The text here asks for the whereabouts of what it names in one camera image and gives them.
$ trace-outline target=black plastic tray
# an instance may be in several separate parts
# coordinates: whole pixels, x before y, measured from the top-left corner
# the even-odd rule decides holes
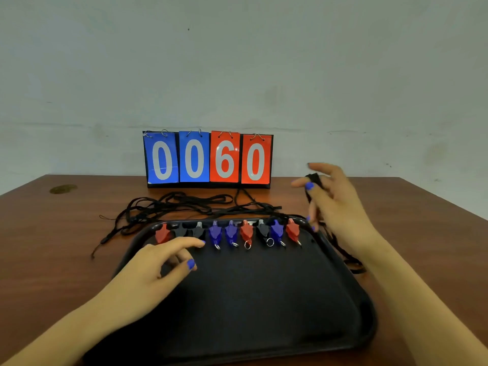
[[[180,223],[194,228],[198,221],[204,227],[213,222],[166,222],[168,228]],[[219,220],[219,226],[229,221]],[[377,327],[369,296],[325,236],[314,233],[305,219],[294,221],[301,228],[302,247],[286,233],[286,248],[268,247],[254,228],[250,250],[244,249],[241,237],[239,248],[229,246],[222,233],[217,251],[206,233],[207,245],[191,249],[198,270],[150,314],[87,352],[85,363],[209,365],[367,343]],[[146,243],[155,243],[163,223],[137,234],[114,275]]]

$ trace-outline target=scoreboard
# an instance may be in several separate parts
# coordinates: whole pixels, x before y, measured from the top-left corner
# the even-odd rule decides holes
[[[148,187],[269,188],[273,135],[143,131]]]

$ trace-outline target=hand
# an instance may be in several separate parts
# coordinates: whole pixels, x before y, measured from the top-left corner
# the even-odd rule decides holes
[[[310,182],[308,177],[291,183],[293,187],[305,187],[312,198],[308,209],[310,225],[318,231],[318,221],[323,218],[339,242],[345,242],[356,255],[361,256],[380,235],[369,221],[354,186],[336,165],[309,163],[308,167],[327,175],[320,175],[325,190]]]
[[[175,238],[161,245],[148,244],[85,306],[94,323],[107,333],[126,326],[154,309],[197,266],[186,248],[201,248],[196,238]],[[174,268],[161,277],[164,263]]]

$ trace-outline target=plastic whistle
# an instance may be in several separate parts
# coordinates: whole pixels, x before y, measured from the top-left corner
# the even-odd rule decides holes
[[[238,247],[237,240],[237,226],[234,225],[234,221],[229,221],[229,226],[225,228],[225,237],[230,246]]]
[[[271,226],[271,237],[274,241],[279,241],[281,245],[286,246],[282,241],[283,225],[280,225],[278,220],[275,220],[275,224]]]
[[[181,223],[176,230],[174,230],[175,237],[180,237],[180,236],[186,236],[186,228],[183,227],[183,224]]]
[[[156,231],[156,243],[163,244],[168,240],[171,240],[171,230],[168,230],[166,223],[163,223],[161,229]]]
[[[263,220],[258,221],[258,232],[267,246],[273,246],[274,240],[269,236],[269,226]]]
[[[204,235],[204,233],[205,233],[205,230],[202,227],[202,223],[201,222],[197,222],[197,227],[192,228],[192,230],[191,230],[191,235],[194,238],[197,238],[197,239],[201,239],[202,236]]]
[[[217,222],[214,221],[212,226],[209,227],[208,232],[210,234],[210,240],[212,244],[220,250],[220,241],[222,240],[222,228],[217,226]]]
[[[298,240],[298,236],[300,235],[300,226],[298,226],[292,218],[288,219],[286,233],[291,240],[296,242],[299,246],[302,246],[302,243]]]
[[[246,220],[244,220],[241,226],[241,236],[242,239],[244,240],[244,248],[246,248],[247,250],[251,249],[253,232],[254,229],[252,225],[249,224],[249,222],[247,222]]]

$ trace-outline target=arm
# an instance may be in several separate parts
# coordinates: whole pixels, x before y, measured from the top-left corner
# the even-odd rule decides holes
[[[116,329],[155,308],[197,266],[186,248],[204,241],[176,238],[147,245],[92,300],[64,316],[3,366],[68,366]],[[161,266],[174,268],[163,278]]]
[[[488,365],[488,350],[446,307],[408,263],[381,237],[369,221],[356,190],[342,170],[326,163],[309,163],[325,173],[325,190],[300,178],[312,197],[310,224],[327,227],[351,247],[381,286],[406,344],[419,366]]]

